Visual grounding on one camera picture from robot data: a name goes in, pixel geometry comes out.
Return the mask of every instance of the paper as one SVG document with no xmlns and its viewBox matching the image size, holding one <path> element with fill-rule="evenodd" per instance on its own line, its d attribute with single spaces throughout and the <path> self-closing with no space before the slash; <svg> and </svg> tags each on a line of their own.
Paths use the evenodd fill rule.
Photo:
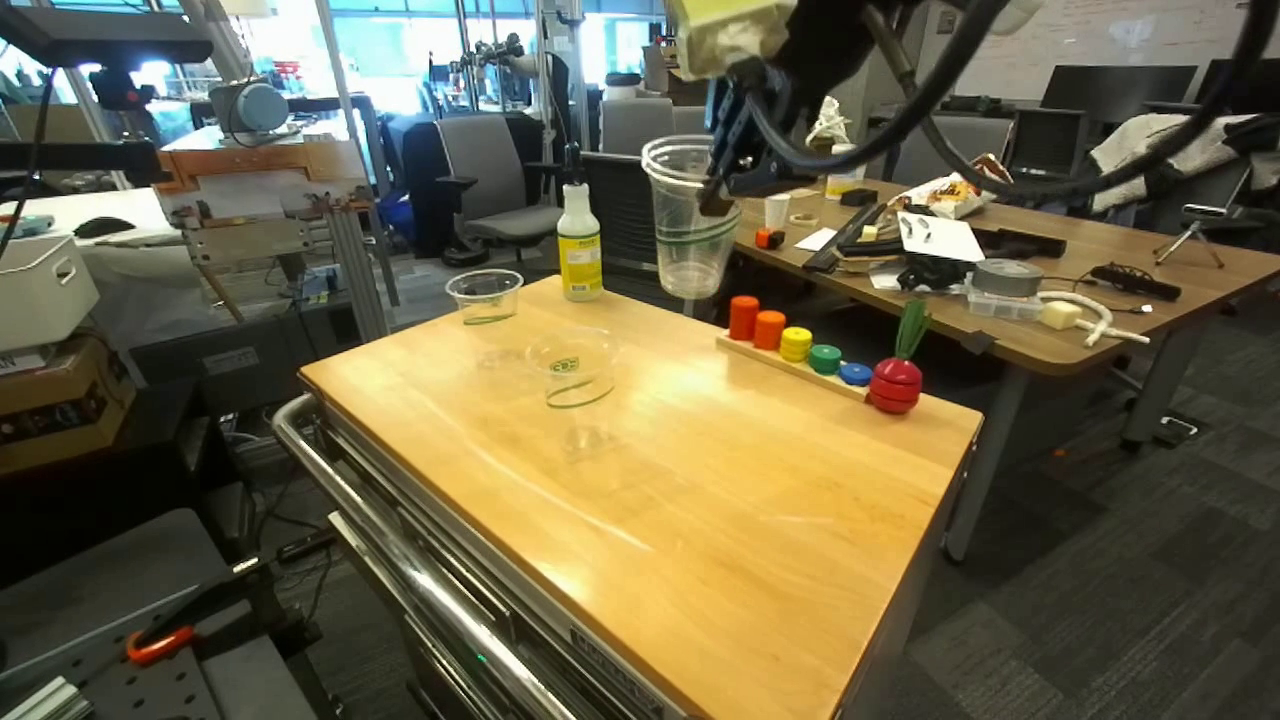
<svg viewBox="0 0 1280 720">
<path fill-rule="evenodd" d="M 831 237 L 836 237 L 836 227 L 815 227 L 798 247 L 820 253 Z"/>
<path fill-rule="evenodd" d="M 965 219 L 902 213 L 898 232 L 913 254 L 944 254 L 961 262 L 984 260 L 984 247 Z"/>
</svg>

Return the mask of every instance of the toy apple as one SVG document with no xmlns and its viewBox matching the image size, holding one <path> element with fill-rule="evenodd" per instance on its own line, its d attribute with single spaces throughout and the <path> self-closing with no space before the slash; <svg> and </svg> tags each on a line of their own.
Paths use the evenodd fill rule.
<svg viewBox="0 0 1280 720">
<path fill-rule="evenodd" d="M 898 323 L 891 357 L 875 364 L 868 402 L 887 414 L 910 414 L 926 392 L 926 372 L 913 364 L 929 332 L 926 300 L 913 295 L 905 320 Z"/>
</svg>

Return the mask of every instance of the gray carpet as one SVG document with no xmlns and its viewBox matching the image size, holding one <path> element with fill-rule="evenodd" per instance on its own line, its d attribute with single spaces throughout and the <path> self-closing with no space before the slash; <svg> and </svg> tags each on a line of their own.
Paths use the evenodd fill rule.
<svg viewBox="0 0 1280 720">
<path fill-rule="evenodd" d="M 446 276 L 402 260 L 402 323 L 447 310 Z M 659 295 L 654 278 L 617 284 Z M 1280 714 L 1276 347 L 1276 295 L 1216 320 L 1178 394 L 1206 435 L 1182 446 L 1118 442 L 1121 385 L 1061 392 L 1081 402 L 1036 422 L 1046 452 L 996 479 L 970 562 L 936 560 L 910 655 L 875 669 L 868 714 Z M 266 549 L 324 515 L 310 479 L 258 499 Z M 316 598 L 324 638 L 310 661 L 347 714 L 416 714 L 392 616 L 340 553 L 285 566 L 282 594 Z"/>
</svg>

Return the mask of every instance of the clear bowl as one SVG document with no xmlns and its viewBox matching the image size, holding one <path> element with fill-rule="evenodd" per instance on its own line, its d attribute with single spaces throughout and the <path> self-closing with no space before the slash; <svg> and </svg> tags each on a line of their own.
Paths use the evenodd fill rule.
<svg viewBox="0 0 1280 720">
<path fill-rule="evenodd" d="M 513 266 L 475 266 L 446 284 L 465 323 L 497 323 L 518 314 L 520 287 L 523 287 L 523 276 Z"/>
</svg>

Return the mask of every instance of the wooden tabletop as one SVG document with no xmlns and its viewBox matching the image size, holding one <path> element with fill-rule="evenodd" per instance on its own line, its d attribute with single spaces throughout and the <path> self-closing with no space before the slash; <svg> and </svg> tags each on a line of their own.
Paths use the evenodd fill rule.
<svg viewBox="0 0 1280 720">
<path fill-rule="evenodd" d="M 875 189 L 882 196 L 902 192 L 898 182 L 875 182 L 868 179 L 868 189 Z M 815 227 L 841 227 L 853 213 L 825 198 L 820 192 L 800 192 L 794 198 L 794 225 L 788 225 L 788 241 L 781 253 L 764 253 L 752 243 L 755 227 L 761 227 L 761 198 L 746 198 L 746 219 L 742 219 L 742 253 L 786 266 L 786 271 L 800 271 L 800 262 L 812 254 L 805 247 L 798 247 L 798 241 L 805 241 Z M 1167 332 L 1192 314 L 1206 314 L 1222 304 L 1229 304 L 1231 295 L 1270 284 L 1273 276 L 1280 276 L 1280 254 L 1273 253 L 1247 253 L 1247 247 L 1224 247 L 1216 243 L 1216 253 L 1229 260 L 1229 266 L 1216 266 L 1213 254 L 1199 247 L 1199 241 L 1185 243 L 1166 266 L 1158 266 L 1152 253 L 1167 247 L 1174 237 L 1161 232 L 1139 232 L 1139 227 L 1125 227 L 1125 225 L 1102 225 L 1102 219 L 1081 219 L 1081 217 L 1052 217 L 1052 213 L 1033 213 L 1033 208 L 1012 208 L 1012 203 L 989 203 L 977 217 L 970 217 L 973 227 L 1012 227 L 1012 232 L 1033 232 L 1033 237 L 1057 237 L 1070 241 L 1070 253 L 1061 260 L 1036 260 L 1046 271 L 1046 290 L 1071 290 L 1071 278 L 1090 276 L 1090 266 L 1097 262 L 1131 262 L 1144 266 L 1158 278 L 1182 284 L 1185 295 L 1178 304 L 1158 304 L 1152 314 L 1118 314 L 1118 329 L 1131 329 L 1131 332 Z M 886 306 L 886 310 L 902 310 L 905 306 L 905 290 L 882 290 L 868 278 L 868 266 L 875 266 L 886 260 L 868 260 L 868 254 L 849 254 L 841 260 L 836 271 L 812 271 L 808 278 L 849 290 L 853 300 L 868 304 L 868 306 Z M 1144 304 L 1139 295 L 1125 295 L 1125 290 L 1109 290 L 1109 287 L 1076 287 L 1109 306 L 1135 306 Z M 1033 320 L 993 320 L 981 310 L 970 310 L 965 295 L 929 295 L 929 310 L 933 310 L 933 332 L 952 336 L 952 341 L 977 341 L 989 336 L 993 341 L 993 357 L 1027 367 L 1036 376 L 1076 376 L 1085 367 L 1097 367 L 1106 361 L 1111 361 L 1125 343 L 1121 341 L 1102 341 L 1097 347 L 1085 347 L 1085 332 L 1057 332 L 1057 329 L 1042 329 Z"/>
<path fill-rule="evenodd" d="M 597 332 L 617 392 L 548 407 L 527 357 Z M 718 336 L 541 278 L 510 323 L 446 314 L 305 380 L 702 710 L 831 714 L 981 414 L 891 421 Z"/>
</svg>

